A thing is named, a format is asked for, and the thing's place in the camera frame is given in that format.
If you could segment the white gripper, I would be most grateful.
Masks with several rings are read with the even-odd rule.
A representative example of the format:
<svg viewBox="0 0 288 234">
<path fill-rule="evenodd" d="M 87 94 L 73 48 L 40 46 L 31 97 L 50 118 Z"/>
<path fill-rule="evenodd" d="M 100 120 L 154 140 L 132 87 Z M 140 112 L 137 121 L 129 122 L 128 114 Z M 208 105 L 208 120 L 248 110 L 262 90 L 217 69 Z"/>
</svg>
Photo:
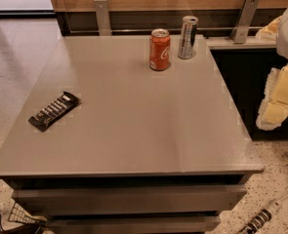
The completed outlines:
<svg viewBox="0 0 288 234">
<path fill-rule="evenodd" d="M 276 40 L 277 53 L 288 59 L 288 8 L 282 17 L 261 28 L 256 38 Z M 288 117 L 288 64 L 281 69 L 273 68 L 270 71 L 264 94 L 256 125 L 260 130 L 272 131 L 280 127 Z"/>
</svg>

